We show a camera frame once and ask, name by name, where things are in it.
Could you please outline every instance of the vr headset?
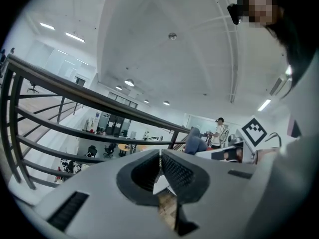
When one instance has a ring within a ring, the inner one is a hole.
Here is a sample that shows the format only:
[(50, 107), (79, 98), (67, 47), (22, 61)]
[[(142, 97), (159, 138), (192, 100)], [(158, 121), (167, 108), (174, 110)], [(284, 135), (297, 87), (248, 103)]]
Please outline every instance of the vr headset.
[(232, 3), (227, 7), (227, 9), (231, 19), (233, 20), (233, 23), (238, 25), (242, 20), (242, 6)]
[(237, 4), (230, 4), (228, 7), (228, 12), (235, 25), (238, 25), (243, 18), (243, 0), (237, 0)]

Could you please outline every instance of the handrail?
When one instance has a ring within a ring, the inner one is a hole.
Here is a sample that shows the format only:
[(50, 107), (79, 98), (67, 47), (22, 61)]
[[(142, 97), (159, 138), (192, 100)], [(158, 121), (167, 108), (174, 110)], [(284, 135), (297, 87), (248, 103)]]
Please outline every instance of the handrail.
[(15, 57), (14, 55), (9, 54), (7, 61), (13, 65), (12, 70), (16, 74), (21, 75), (36, 85), (45, 87), (49, 91), (82, 103), (86, 106), (98, 109), (102, 112), (112, 113), (130, 120), (166, 128), (168, 130), (176, 130), (183, 133), (189, 133), (190, 131), (185, 127), (136, 110), (92, 90), (81, 87), (78, 84), (58, 77), (48, 71), (41, 70), (25, 62), (24, 60)]
[(87, 140), (93, 140), (93, 141), (102, 141), (102, 142), (113, 142), (113, 143), (129, 143), (129, 144), (143, 144), (143, 145), (167, 145), (171, 144), (171, 142), (167, 141), (143, 141), (143, 140), (132, 140), (132, 139), (126, 139), (126, 138), (116, 138), (116, 137), (106, 137), (103, 135), (88, 133), (79, 131), (73, 128), (69, 128), (67, 126), (59, 125), (57, 123), (51, 122), (47, 119), (42, 119), (33, 113), (27, 111), (24, 108), (21, 107), (15, 107), (15, 110), (17, 113), (23, 115), (27, 119), (34, 121), (40, 125), (43, 125), (45, 127), (48, 127), (50, 129), (53, 129), (55, 131), (65, 133), (71, 136), (80, 137)]
[[(68, 102), (68, 103), (64, 103), (64, 104), (59, 104), (59, 105), (55, 105), (55, 106), (50, 106), (50, 107), (47, 107), (47, 108), (44, 108), (44, 109), (41, 109), (41, 110), (38, 110), (38, 111), (36, 111), (36, 112), (34, 112), (34, 114), (39, 114), (39, 113), (42, 113), (42, 112), (45, 112), (45, 111), (47, 111), (47, 110), (50, 110), (50, 109), (53, 109), (53, 108), (56, 108), (56, 107), (62, 107), (63, 105), (68, 105), (68, 104), (71, 104), (71, 103), (75, 103), (75, 102)], [(22, 121), (22, 120), (24, 120), (25, 119), (25, 117), (20, 117), (20, 118), (18, 118), (18, 122), (20, 122), (20, 121)]]
[(46, 97), (59, 97), (60, 95), (56, 94), (39, 94), (39, 95), (20, 95), (19, 99), (26, 99), (26, 98), (46, 98)]
[[(100, 95), (96, 92), (93, 92), (89, 89), (83, 88), (75, 83), (67, 81), (63, 78), (60, 78), (56, 75), (53, 75), (45, 70), (39, 69), (13, 55), (8, 55), (6, 60), (6, 74), (3, 80), (2, 92), (1, 92), (1, 106), (0, 106), (0, 133), (2, 136), (2, 143), (4, 147), (4, 151), (12, 170), (13, 175), (15, 176), (18, 183), (21, 182), (20, 173), (17, 171), (17, 167), (12, 158), (11, 150), (14, 150), (15, 158), (17, 160), (17, 165), (20, 168), (21, 174), (25, 179), (26, 183), (31, 189), (35, 189), (35, 183), (39, 183), (49, 187), (57, 187), (58, 184), (48, 182), (42, 180), (40, 178), (35, 178), (31, 176), (26, 167), (30, 167), (32, 169), (41, 171), (43, 173), (70, 178), (73, 174), (65, 173), (62, 171), (56, 171), (51, 168), (43, 167), (39, 164), (33, 163), (27, 159), (25, 159), (26, 154), (29, 153), (31, 149), (35, 149), (47, 155), (51, 155), (57, 158), (63, 158), (71, 161), (77, 161), (82, 163), (100, 163), (106, 161), (102, 158), (91, 158), (91, 157), (83, 157), (73, 154), (68, 154), (59, 150), (54, 150), (48, 148), (46, 146), (40, 145), (37, 142), (49, 131), (55, 130), (64, 134), (68, 134), (71, 136), (99, 141), (99, 142), (111, 142), (111, 143), (125, 143), (128, 145), (132, 144), (142, 144), (142, 145), (168, 145), (169, 149), (173, 149), (174, 146), (179, 146), (180, 144), (184, 144), (185, 142), (182, 140), (177, 142), (177, 136), (179, 132), (189, 133), (189, 129), (185, 127), (181, 127), (179, 125), (170, 123), (163, 119), (157, 118), (155, 116), (146, 114), (137, 109), (133, 109), (124, 104), (118, 103), (110, 98), (107, 98), (103, 95)], [(12, 91), (9, 94), (10, 85), (12, 82), (12, 76), (15, 73), (15, 78), (13, 81)], [(21, 87), (23, 79), (27, 79), (34, 84), (44, 87), (45, 89), (56, 93), (56, 94), (39, 94), (39, 95), (20, 95)], [(25, 98), (40, 98), (40, 97), (57, 97), (61, 96), (61, 104), (54, 105), (51, 107), (47, 107), (35, 112), (30, 112), (18, 105), (19, 99)], [(65, 99), (72, 100), (71, 102), (64, 103)], [(9, 123), (6, 121), (7, 107), (8, 101), (10, 101), (9, 106)], [(67, 104), (76, 103), (75, 106), (62, 111), (62, 107)], [(143, 140), (135, 140), (135, 139), (126, 139), (126, 138), (118, 138), (118, 137), (108, 137), (104, 135), (92, 134), (86, 131), (80, 131), (73, 128), (69, 128), (63, 125), (60, 125), (60, 117), (62, 113), (65, 113), (71, 109), (74, 109), (73, 114), (75, 114), (77, 107), (84, 105), (88, 107), (92, 107), (94, 109), (98, 109), (102, 112), (112, 113), (116, 116), (121, 116), (130, 120), (135, 120), (141, 123), (153, 125), (159, 127), (169, 132), (173, 131), (171, 141), (143, 141)], [(51, 116), (48, 119), (44, 119), (39, 117), (38, 114), (41, 112), (47, 111), (49, 109), (53, 109), (59, 107), (58, 114)], [(53, 118), (58, 117), (57, 122), (51, 121)], [(29, 119), (33, 122), (36, 122), (38, 125), (25, 132), (23, 135), (18, 134), (18, 122), (24, 119)], [(9, 142), (7, 127), (10, 127), (10, 135), (12, 140), (12, 145)], [(39, 127), (44, 126), (47, 128), (45, 132), (43, 132), (36, 140), (30, 140), (27, 138), (31, 133), (37, 130)], [(24, 152), (21, 151), (20, 144), (24, 144), (27, 146)]]
[(50, 149), (48, 147), (45, 147), (43, 145), (40, 145), (38, 143), (35, 143), (21, 135), (18, 135), (16, 137), (16, 139), (33, 148), (33, 149), (36, 149), (38, 151), (41, 151), (43, 153), (46, 153), (50, 156), (54, 156), (54, 157), (58, 157), (58, 158), (64, 158), (64, 159), (68, 159), (68, 160), (72, 160), (72, 161), (79, 161), (79, 162), (83, 162), (83, 163), (92, 163), (92, 164), (97, 164), (97, 163), (101, 163), (101, 162), (104, 162), (105, 159), (101, 159), (101, 158), (90, 158), (90, 157), (80, 157), (80, 156), (77, 156), (77, 155), (73, 155), (73, 154), (69, 154), (69, 153), (65, 153), (65, 152), (62, 152), (62, 151), (59, 151), (59, 150), (54, 150), (54, 149)]

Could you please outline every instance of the white ceiling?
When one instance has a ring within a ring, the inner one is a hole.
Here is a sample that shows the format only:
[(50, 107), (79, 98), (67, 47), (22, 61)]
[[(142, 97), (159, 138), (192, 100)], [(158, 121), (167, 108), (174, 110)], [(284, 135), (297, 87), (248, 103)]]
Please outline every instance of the white ceiling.
[[(101, 24), (110, 23), (98, 43), (99, 81), (115, 88), (131, 78), (140, 101), (159, 106), (169, 100), (175, 109), (198, 115), (203, 109), (251, 115), (285, 71), (283, 50), (266, 30), (234, 26), (227, 5), (236, 1), (116, 2), (106, 0), (104, 7), (114, 10), (101, 17)], [(125, 88), (128, 95), (131, 88)]]
[[(174, 109), (209, 118), (249, 116), (287, 65), (283, 49), (266, 30), (232, 23), (227, 5), (233, 2), (34, 0), (26, 14), (38, 34), (97, 56), (103, 84), (122, 85), (129, 95), (132, 88), (124, 80), (133, 79), (139, 101), (163, 106), (168, 100)], [(177, 34), (174, 41), (171, 32)]]
[[(32, 0), (25, 16), (33, 30), (43, 36), (83, 50), (96, 56), (98, 27), (105, 0)], [(40, 26), (54, 26), (55, 31)], [(79, 42), (65, 32), (85, 40)]]

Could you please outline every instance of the office chair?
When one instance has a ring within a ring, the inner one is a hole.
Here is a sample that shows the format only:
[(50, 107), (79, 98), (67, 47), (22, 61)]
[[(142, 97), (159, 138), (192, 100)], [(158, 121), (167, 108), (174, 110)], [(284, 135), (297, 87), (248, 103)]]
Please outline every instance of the office chair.
[(114, 152), (115, 147), (116, 147), (115, 143), (111, 143), (108, 147), (105, 145), (104, 157), (112, 158), (113, 157), (112, 153)]
[(88, 149), (88, 153), (86, 153), (85, 156), (87, 157), (92, 157), (96, 155), (96, 153), (98, 152), (98, 150), (96, 149), (96, 147), (94, 145), (91, 145)]
[(30, 82), (30, 85), (31, 85), (33, 88), (28, 88), (28, 89), (27, 89), (27, 92), (28, 92), (29, 90), (31, 90), (31, 91), (33, 91), (33, 93), (35, 93), (35, 92), (39, 93), (39, 91), (35, 89), (36, 84)]

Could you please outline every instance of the table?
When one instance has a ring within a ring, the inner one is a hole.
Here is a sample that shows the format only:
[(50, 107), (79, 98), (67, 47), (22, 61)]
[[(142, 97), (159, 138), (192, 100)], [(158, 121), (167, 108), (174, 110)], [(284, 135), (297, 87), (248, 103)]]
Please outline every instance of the table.
[(119, 153), (120, 157), (125, 156), (126, 155), (126, 151), (129, 151), (131, 149), (131, 147), (129, 147), (128, 145), (123, 144), (123, 143), (120, 143), (118, 145), (118, 148), (120, 149), (120, 153)]

